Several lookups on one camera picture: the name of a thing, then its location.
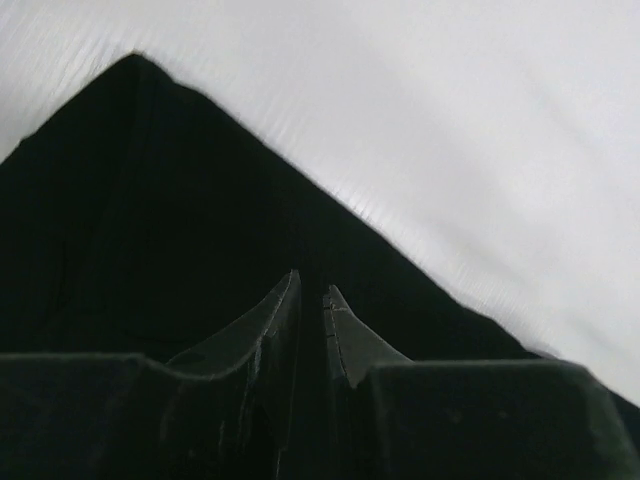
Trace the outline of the black floral t shirt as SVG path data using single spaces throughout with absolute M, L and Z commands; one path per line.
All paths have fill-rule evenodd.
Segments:
M 1 164 L 1 348 L 167 361 L 297 271 L 418 361 L 537 360 L 216 103 L 121 58 Z

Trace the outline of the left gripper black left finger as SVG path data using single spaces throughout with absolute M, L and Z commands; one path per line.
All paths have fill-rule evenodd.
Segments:
M 273 479 L 289 442 L 301 279 L 166 363 L 5 354 L 5 479 Z

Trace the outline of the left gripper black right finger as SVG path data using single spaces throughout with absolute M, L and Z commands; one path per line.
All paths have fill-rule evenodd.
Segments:
M 609 392 L 558 360 L 413 361 L 323 299 L 340 479 L 635 479 Z

